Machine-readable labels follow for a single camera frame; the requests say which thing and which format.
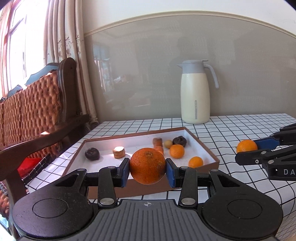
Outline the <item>small orange tangerine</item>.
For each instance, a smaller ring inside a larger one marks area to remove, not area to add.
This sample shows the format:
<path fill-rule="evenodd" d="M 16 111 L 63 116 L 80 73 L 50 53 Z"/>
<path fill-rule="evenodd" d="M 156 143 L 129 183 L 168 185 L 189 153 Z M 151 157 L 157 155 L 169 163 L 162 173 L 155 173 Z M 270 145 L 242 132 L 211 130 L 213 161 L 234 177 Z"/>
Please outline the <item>small orange tangerine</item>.
<path fill-rule="evenodd" d="M 252 140 L 242 140 L 236 147 L 236 153 L 258 150 L 257 144 Z"/>

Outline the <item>tan round food piece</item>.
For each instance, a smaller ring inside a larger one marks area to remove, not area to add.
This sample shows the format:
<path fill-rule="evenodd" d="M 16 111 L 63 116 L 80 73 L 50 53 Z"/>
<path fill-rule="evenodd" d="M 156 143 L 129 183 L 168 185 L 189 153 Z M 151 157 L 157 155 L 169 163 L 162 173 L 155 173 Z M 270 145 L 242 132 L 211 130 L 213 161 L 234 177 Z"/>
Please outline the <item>tan round food piece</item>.
<path fill-rule="evenodd" d="M 123 146 L 115 147 L 112 150 L 112 152 L 113 152 L 114 158 L 116 158 L 116 159 L 120 159 L 120 158 L 125 157 L 125 148 Z"/>

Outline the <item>dark mangosteen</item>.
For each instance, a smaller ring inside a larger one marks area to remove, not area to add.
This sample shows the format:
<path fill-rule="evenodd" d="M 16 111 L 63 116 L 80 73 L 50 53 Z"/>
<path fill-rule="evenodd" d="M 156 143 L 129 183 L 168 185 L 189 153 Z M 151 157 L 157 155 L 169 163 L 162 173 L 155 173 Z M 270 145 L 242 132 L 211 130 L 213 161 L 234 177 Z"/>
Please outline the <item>dark mangosteen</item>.
<path fill-rule="evenodd" d="M 100 158 L 99 150 L 96 148 L 89 148 L 85 151 L 85 157 L 90 161 L 96 161 Z"/>
<path fill-rule="evenodd" d="M 173 144 L 174 145 L 182 145 L 183 147 L 185 147 L 187 144 L 187 140 L 183 136 L 178 136 L 173 139 Z"/>

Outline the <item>large textured orange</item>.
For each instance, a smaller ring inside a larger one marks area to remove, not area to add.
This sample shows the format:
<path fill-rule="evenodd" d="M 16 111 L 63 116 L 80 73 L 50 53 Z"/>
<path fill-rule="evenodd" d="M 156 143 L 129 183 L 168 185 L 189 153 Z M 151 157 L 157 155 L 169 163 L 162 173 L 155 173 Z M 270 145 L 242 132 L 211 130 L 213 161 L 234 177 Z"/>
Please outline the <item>large textured orange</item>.
<path fill-rule="evenodd" d="M 166 161 L 159 151 L 153 148 L 142 148 L 132 155 L 129 170 L 133 179 L 138 183 L 152 185 L 164 176 Z"/>

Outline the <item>orange tangerine in box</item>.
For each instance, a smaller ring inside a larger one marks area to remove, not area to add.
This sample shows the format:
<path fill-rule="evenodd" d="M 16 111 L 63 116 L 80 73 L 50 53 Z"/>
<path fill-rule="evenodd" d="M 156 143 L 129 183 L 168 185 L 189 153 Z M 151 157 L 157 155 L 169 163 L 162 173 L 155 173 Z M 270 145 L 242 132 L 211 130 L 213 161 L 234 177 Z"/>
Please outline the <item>orange tangerine in box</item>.
<path fill-rule="evenodd" d="M 175 159 L 180 159 L 185 154 L 185 148 L 180 144 L 174 144 L 170 147 L 170 156 Z"/>

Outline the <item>dark mangosteen in box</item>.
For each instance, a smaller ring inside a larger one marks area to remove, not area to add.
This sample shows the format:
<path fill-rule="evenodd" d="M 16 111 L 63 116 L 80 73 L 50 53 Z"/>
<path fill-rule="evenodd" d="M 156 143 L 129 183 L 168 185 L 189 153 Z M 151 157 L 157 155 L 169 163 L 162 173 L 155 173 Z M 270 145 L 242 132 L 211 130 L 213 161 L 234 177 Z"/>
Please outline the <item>dark mangosteen in box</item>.
<path fill-rule="evenodd" d="M 96 148 L 89 148 L 85 151 L 85 157 L 90 161 L 96 161 L 100 158 L 99 150 Z"/>

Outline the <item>small yellowish fruit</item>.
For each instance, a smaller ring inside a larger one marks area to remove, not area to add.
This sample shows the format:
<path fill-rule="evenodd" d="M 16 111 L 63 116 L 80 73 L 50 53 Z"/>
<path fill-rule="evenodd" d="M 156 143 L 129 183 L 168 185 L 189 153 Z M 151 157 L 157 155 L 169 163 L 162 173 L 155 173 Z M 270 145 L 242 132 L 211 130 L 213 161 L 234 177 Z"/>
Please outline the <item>small yellowish fruit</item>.
<path fill-rule="evenodd" d="M 170 149 L 172 145 L 173 145 L 173 142 L 171 140 L 165 140 L 164 141 L 164 147 L 165 148 Z"/>

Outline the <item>orange carrot piece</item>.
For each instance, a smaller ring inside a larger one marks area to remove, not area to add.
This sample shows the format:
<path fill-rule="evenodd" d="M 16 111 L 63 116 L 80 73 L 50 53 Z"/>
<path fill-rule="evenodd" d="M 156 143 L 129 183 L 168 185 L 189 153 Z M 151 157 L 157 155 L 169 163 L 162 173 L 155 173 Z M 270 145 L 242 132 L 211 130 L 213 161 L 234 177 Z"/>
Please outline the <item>orange carrot piece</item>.
<path fill-rule="evenodd" d="M 164 149 L 162 146 L 154 146 L 154 149 L 159 151 L 162 155 L 164 155 Z"/>

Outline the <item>brown carrot stub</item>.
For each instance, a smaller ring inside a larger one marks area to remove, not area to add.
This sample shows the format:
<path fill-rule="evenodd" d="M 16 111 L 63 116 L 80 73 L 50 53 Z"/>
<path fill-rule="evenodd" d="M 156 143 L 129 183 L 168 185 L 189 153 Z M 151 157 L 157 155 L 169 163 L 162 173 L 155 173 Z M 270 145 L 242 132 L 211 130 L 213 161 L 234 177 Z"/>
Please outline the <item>brown carrot stub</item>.
<path fill-rule="evenodd" d="M 154 147 L 156 147 L 156 146 L 162 147 L 163 146 L 163 140 L 162 140 L 162 138 L 153 138 L 152 144 L 153 144 Z"/>

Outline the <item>brown shallow cardboard box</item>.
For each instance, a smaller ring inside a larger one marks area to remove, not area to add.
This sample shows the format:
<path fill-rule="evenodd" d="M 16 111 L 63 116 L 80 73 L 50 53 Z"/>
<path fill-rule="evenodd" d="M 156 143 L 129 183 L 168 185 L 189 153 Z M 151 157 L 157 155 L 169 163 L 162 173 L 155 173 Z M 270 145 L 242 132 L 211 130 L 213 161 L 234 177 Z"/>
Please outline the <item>brown shallow cardboard box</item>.
<path fill-rule="evenodd" d="M 105 167 L 119 167 L 128 160 L 128 173 L 115 188 L 118 198 L 170 191 L 180 186 L 176 168 L 192 167 L 208 173 L 219 167 L 219 159 L 187 128 L 85 140 L 64 174 L 84 168 L 88 174 Z"/>

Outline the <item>red plastic bag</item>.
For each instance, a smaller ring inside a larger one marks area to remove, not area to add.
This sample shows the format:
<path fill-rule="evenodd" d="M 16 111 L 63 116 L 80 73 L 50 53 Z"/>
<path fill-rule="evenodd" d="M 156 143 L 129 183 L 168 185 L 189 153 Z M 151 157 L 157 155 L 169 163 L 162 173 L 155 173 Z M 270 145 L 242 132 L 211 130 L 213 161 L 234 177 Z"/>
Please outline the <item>red plastic bag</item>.
<path fill-rule="evenodd" d="M 25 158 L 22 164 L 18 168 L 18 173 L 21 178 L 24 178 L 29 174 L 36 165 L 41 161 L 41 158 Z"/>

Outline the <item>cream thermos jug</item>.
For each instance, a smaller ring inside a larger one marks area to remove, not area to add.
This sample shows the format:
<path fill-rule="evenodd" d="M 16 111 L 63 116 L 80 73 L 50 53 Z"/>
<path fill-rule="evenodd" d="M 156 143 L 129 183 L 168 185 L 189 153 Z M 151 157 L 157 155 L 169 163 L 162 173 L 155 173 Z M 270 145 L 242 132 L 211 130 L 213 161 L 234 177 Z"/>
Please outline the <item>cream thermos jug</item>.
<path fill-rule="evenodd" d="M 178 65 L 181 76 L 181 118 L 190 124 L 206 123 L 210 119 L 210 90 L 205 69 L 209 69 L 215 87 L 219 88 L 213 67 L 204 60 L 185 60 Z"/>

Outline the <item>dark wooden sofa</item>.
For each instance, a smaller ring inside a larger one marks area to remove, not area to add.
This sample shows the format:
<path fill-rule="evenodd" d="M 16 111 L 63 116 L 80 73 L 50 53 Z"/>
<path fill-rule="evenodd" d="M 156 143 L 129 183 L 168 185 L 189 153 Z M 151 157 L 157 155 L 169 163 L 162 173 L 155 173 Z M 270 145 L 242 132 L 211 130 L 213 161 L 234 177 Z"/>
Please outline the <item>dark wooden sofa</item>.
<path fill-rule="evenodd" d="M 19 238 L 12 221 L 14 204 L 27 194 L 18 173 L 25 158 L 52 158 L 82 136 L 90 119 L 80 106 L 76 61 L 66 58 L 1 103 L 1 214 L 9 231 Z"/>

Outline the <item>orange quilted sofa cushion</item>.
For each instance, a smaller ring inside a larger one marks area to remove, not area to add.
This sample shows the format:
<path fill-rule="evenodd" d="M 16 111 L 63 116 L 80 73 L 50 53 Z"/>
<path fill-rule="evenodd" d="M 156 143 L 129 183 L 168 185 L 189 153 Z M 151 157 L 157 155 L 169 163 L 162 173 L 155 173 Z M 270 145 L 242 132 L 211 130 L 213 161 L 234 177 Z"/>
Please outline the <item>orange quilted sofa cushion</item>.
<path fill-rule="evenodd" d="M 57 71 L 1 103 L 1 150 L 52 128 L 62 111 Z"/>

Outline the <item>beige patterned curtain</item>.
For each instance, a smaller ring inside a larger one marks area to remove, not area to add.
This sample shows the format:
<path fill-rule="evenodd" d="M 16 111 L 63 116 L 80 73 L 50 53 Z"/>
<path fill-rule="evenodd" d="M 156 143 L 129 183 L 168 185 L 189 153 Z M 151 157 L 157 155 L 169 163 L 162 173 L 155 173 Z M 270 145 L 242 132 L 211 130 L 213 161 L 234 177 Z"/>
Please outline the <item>beige patterned curtain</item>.
<path fill-rule="evenodd" d="M 76 62 L 81 113 L 98 125 L 88 73 L 82 1 L 1 1 L 1 97 L 12 84 L 67 58 Z"/>

